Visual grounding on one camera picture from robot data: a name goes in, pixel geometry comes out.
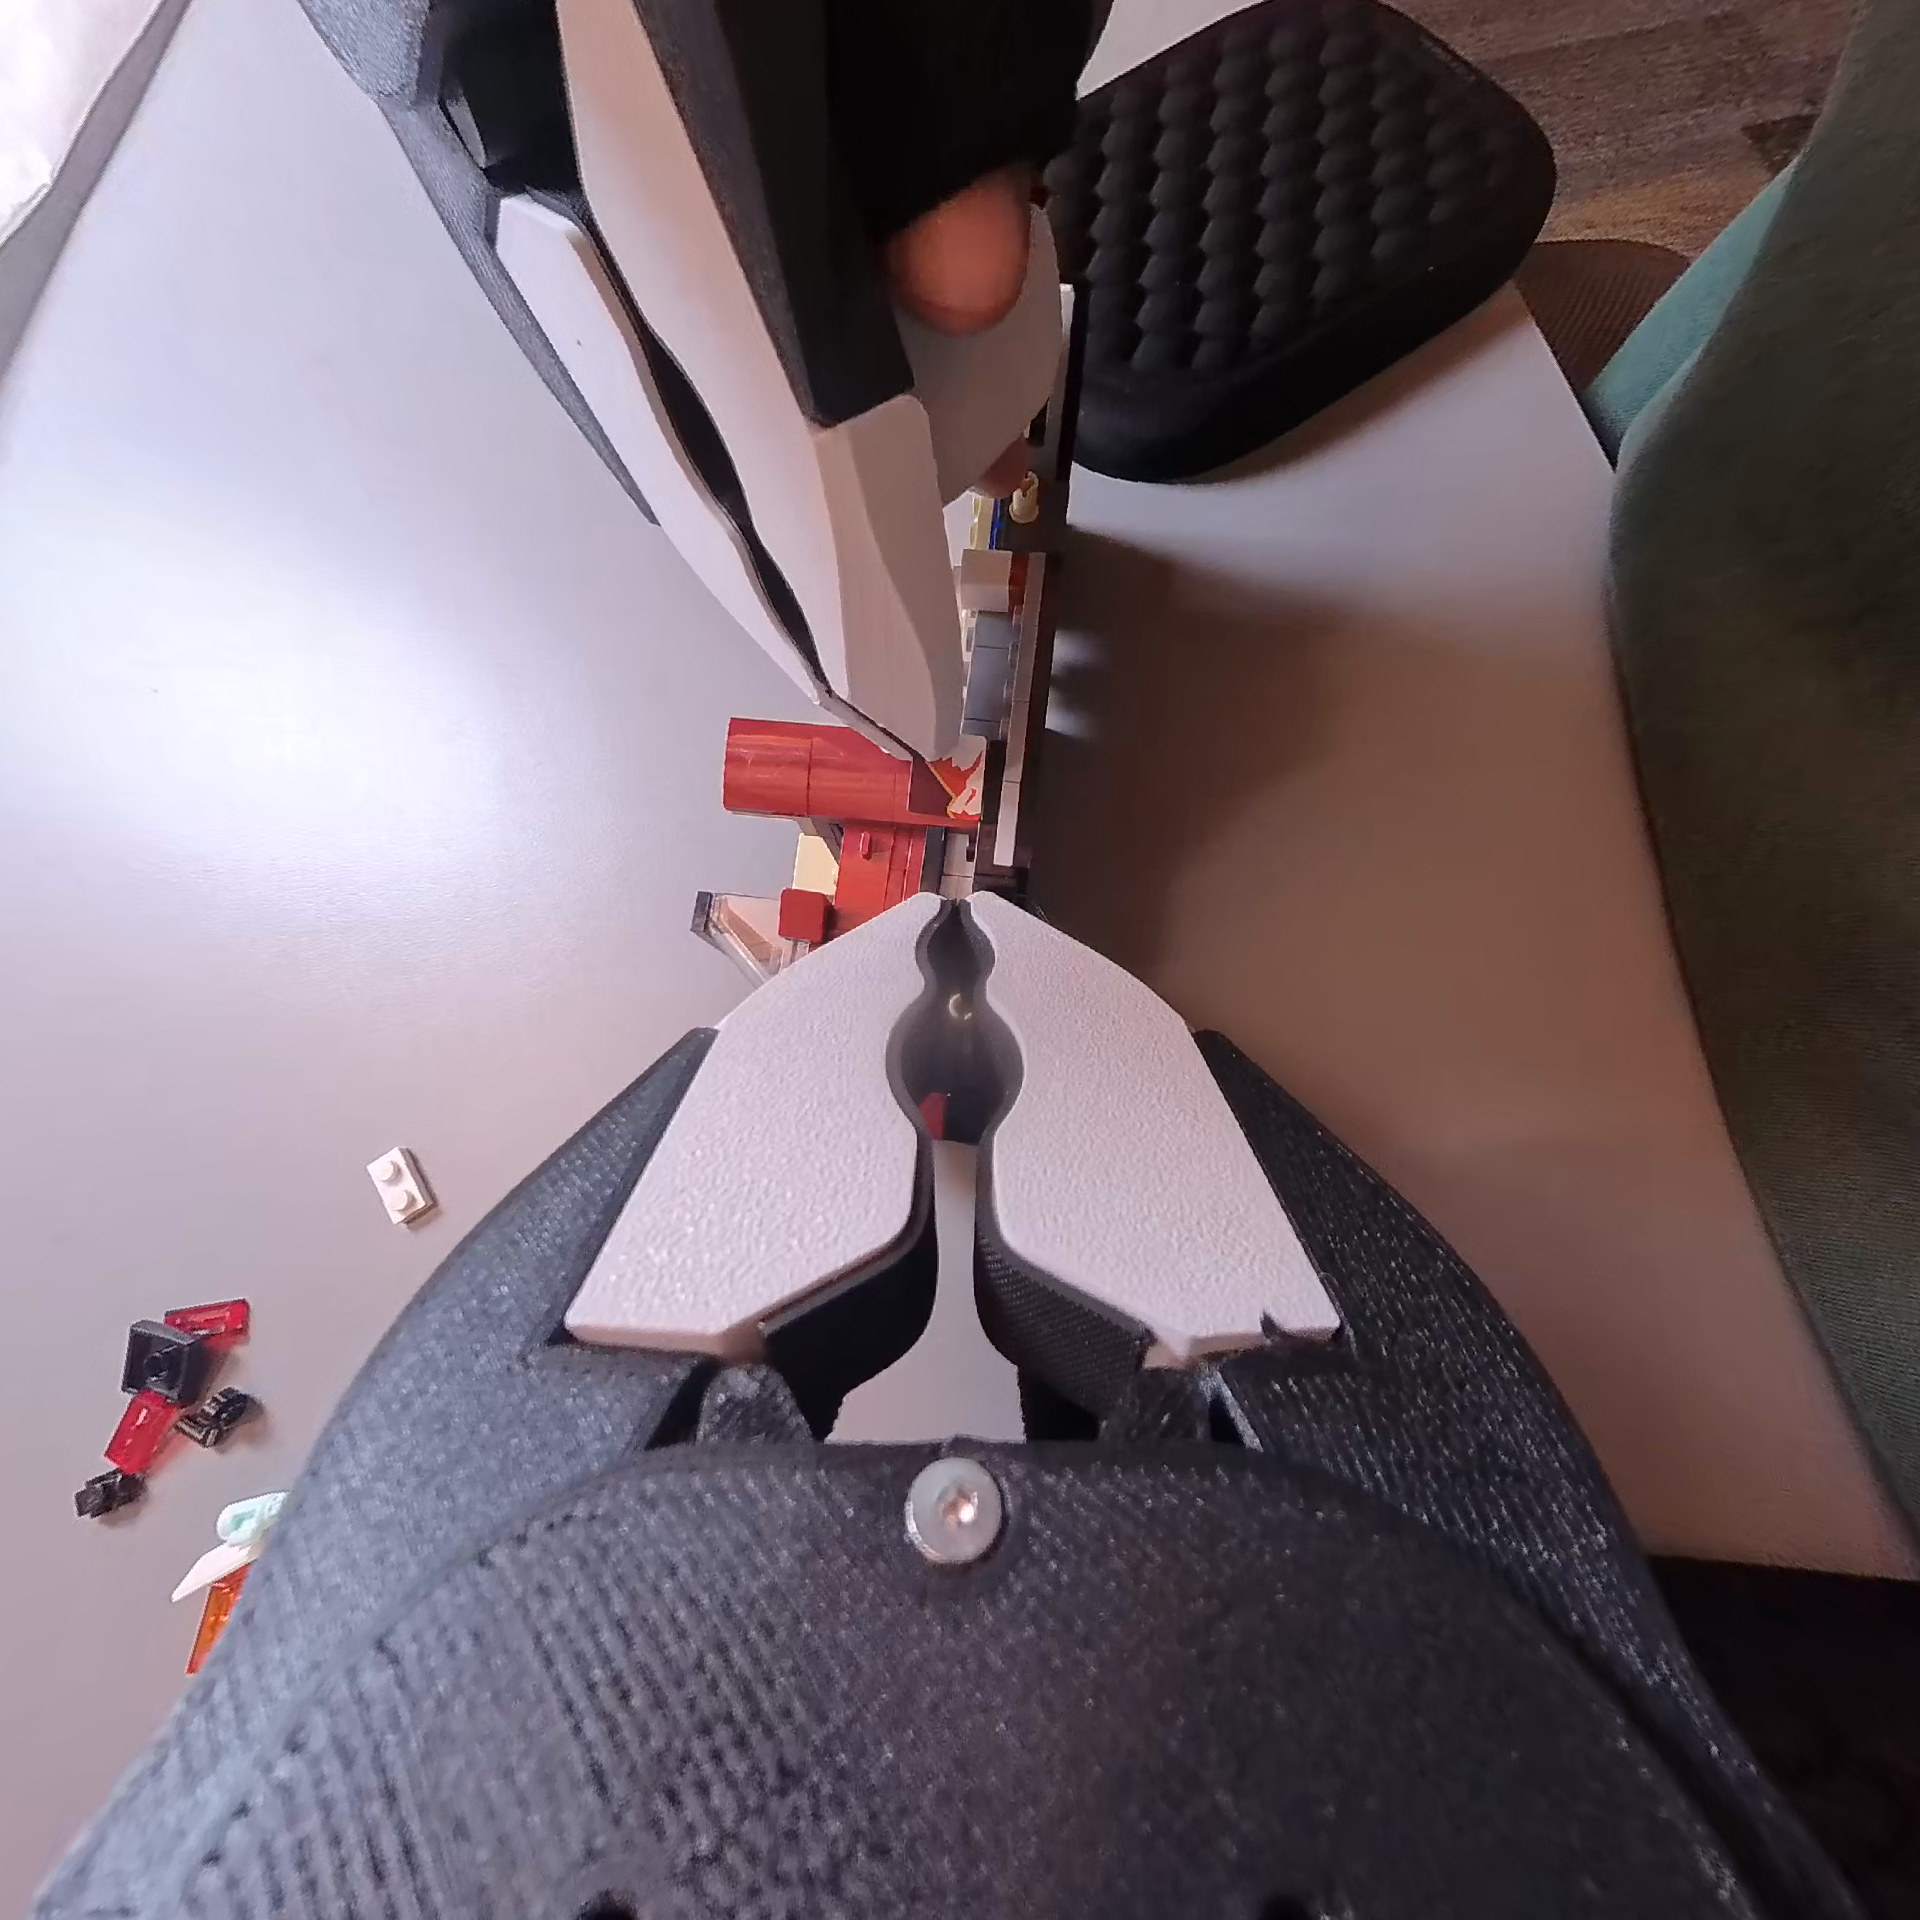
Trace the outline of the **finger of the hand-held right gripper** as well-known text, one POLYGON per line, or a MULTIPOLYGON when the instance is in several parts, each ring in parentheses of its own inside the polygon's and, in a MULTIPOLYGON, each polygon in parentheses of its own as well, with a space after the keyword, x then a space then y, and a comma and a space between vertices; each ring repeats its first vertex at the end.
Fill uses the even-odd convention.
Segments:
POLYGON ((830 687, 799 604, 758 546, 752 516, 702 477, 660 381, 681 370, 633 316, 588 228, 537 196, 509 196, 496 211, 493 248, 662 538, 830 720, 908 757, 904 742, 830 687))
POLYGON ((559 2, 597 231, 736 468, 827 684, 908 750, 960 728, 928 415, 832 133, 825 7, 559 2))

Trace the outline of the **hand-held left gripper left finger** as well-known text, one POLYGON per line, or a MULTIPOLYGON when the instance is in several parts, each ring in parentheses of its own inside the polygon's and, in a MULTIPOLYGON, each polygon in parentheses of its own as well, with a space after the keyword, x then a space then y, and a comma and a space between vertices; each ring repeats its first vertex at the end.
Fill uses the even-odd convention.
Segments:
POLYGON ((921 1130, 888 1074, 936 895, 764 981, 712 1031, 564 1314, 583 1344, 757 1352, 760 1326, 904 1246, 921 1130))

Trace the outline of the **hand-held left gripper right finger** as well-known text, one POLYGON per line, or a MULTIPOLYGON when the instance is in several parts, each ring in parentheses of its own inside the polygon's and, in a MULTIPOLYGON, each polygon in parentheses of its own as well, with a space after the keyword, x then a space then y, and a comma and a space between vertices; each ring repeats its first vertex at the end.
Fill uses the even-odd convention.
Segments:
POLYGON ((985 1156, 996 1246, 1142 1333, 1148 1365, 1331 1339, 1327 1290, 1188 1024, 1020 907, 968 910, 1020 1066, 985 1156))

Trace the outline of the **red toy brick truck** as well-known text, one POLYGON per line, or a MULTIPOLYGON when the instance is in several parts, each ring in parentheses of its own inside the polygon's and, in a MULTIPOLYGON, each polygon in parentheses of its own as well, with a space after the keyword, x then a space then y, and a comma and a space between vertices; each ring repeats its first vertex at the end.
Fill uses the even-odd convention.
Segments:
POLYGON ((1085 355, 1087 317, 1068 288, 1060 364, 1028 428, 1024 480, 1004 501, 976 495, 955 549, 966 669, 957 742, 934 759, 896 759, 851 727, 728 723, 725 807, 799 830, 780 895, 694 902, 694 933, 757 976, 726 1022, 736 1046, 765 1045, 747 1016, 799 1008, 773 988, 780 973, 912 895, 1027 902, 1085 355))

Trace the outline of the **grey desk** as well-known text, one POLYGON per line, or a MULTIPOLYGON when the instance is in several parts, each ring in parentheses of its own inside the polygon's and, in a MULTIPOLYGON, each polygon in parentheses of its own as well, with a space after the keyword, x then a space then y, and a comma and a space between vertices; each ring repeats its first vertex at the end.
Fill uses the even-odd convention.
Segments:
MULTIPOLYGON (((1254 467, 1081 476, 1044 912, 1229 1032, 1549 1365, 1660 1552, 1913 1570, 1720 1130, 1600 612, 1611 474, 1502 295, 1254 467)), ((195 5, 5 384, 5 1390, 23 1558, 127 1319, 249 1293, 164 1610, 404 1295, 684 1029, 791 685, 579 444, 296 5, 195 5), (368 1179, 407 1144, 411 1230, 368 1179)))

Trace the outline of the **person's right hand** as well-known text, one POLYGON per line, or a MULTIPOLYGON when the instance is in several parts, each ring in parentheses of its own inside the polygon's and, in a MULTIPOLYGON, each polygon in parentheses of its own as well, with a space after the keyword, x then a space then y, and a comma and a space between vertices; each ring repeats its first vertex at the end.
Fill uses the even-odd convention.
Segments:
POLYGON ((951 339, 998 324, 1020 301, 1036 179, 998 170, 879 246, 903 312, 951 339))

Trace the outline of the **person in green sweatshirt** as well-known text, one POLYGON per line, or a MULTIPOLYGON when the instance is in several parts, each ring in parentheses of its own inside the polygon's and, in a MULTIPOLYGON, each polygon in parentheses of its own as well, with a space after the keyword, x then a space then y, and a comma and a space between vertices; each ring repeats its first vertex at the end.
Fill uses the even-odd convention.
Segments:
POLYGON ((1916 1522, 1917 5, 1584 396, 1611 629, 1720 1115, 1916 1522))

